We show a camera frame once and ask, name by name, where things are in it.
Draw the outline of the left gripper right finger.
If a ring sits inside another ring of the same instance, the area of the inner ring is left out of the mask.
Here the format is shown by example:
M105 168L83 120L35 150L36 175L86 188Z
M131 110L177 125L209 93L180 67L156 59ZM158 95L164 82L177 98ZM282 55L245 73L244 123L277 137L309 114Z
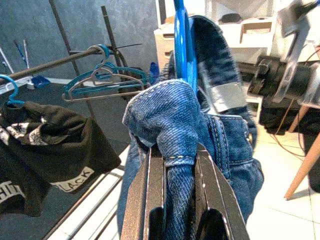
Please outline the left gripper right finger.
M195 238L248 240L234 191L204 146L197 147L194 174Z

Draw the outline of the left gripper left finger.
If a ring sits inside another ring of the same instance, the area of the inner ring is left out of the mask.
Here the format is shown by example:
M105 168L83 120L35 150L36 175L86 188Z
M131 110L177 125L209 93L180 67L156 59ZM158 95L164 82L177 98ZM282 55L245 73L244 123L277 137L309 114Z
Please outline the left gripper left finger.
M166 179L163 157L153 146L129 187L121 240L165 238Z

